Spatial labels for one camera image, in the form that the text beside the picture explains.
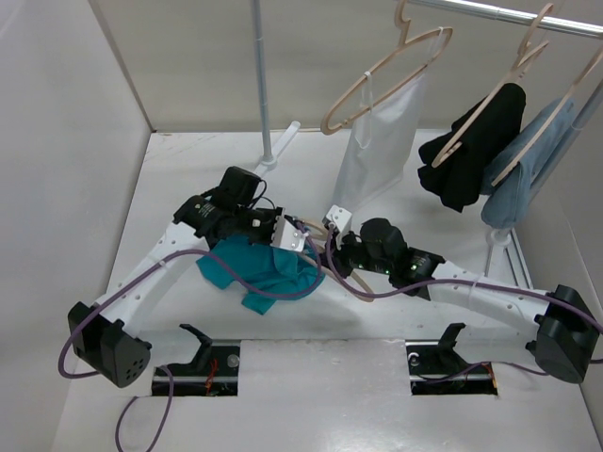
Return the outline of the beige wooden hanger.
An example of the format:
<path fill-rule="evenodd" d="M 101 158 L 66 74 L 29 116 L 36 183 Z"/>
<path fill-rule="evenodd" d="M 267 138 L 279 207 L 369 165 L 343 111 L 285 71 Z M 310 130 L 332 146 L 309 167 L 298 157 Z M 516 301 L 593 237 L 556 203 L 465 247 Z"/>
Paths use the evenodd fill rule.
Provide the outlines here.
<path fill-rule="evenodd" d="M 293 223 L 295 226 L 301 226 L 301 229 L 305 232 L 307 238 L 311 238 L 316 243 L 317 250 L 321 255 L 326 251 L 329 231 L 325 226 L 316 221 L 304 218 L 294 219 Z M 334 255 L 332 256 L 332 264 L 329 264 L 327 258 L 323 255 L 320 259 L 329 278 L 333 279 L 338 284 L 345 281 L 359 292 L 359 294 L 351 292 L 354 297 L 363 302 L 373 302 L 375 300 L 373 289 L 356 270 L 345 269 L 342 264 L 336 261 Z"/>

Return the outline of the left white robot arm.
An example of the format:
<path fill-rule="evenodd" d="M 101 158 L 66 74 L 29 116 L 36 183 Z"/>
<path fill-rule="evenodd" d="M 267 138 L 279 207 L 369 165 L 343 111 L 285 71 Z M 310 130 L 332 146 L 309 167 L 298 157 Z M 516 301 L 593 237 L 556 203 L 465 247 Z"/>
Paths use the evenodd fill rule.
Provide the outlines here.
<path fill-rule="evenodd" d="M 280 208 L 255 205 L 267 188 L 256 174 L 230 167 L 218 186 L 187 199 L 147 256 L 117 288 L 68 313 L 75 355 L 95 373 L 124 388 L 149 365 L 183 366 L 200 373 L 209 365 L 211 340 L 189 324 L 175 331 L 146 331 L 150 313 L 203 251 L 243 235 L 269 245 L 283 218 Z"/>

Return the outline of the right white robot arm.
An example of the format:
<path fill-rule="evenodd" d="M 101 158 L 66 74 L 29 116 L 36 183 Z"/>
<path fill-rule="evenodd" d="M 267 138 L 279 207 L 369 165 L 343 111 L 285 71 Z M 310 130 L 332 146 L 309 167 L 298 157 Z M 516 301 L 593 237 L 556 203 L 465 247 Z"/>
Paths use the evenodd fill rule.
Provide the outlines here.
<path fill-rule="evenodd" d="M 385 218 L 366 221 L 359 234 L 342 215 L 325 218 L 321 260 L 340 283 L 364 270 L 386 276 L 397 295 L 455 305 L 494 319 L 525 337 L 524 349 L 545 375 L 584 381 L 602 326 L 579 292 L 566 285 L 553 291 L 501 284 L 456 266 L 443 256 L 407 245 L 399 228 Z"/>

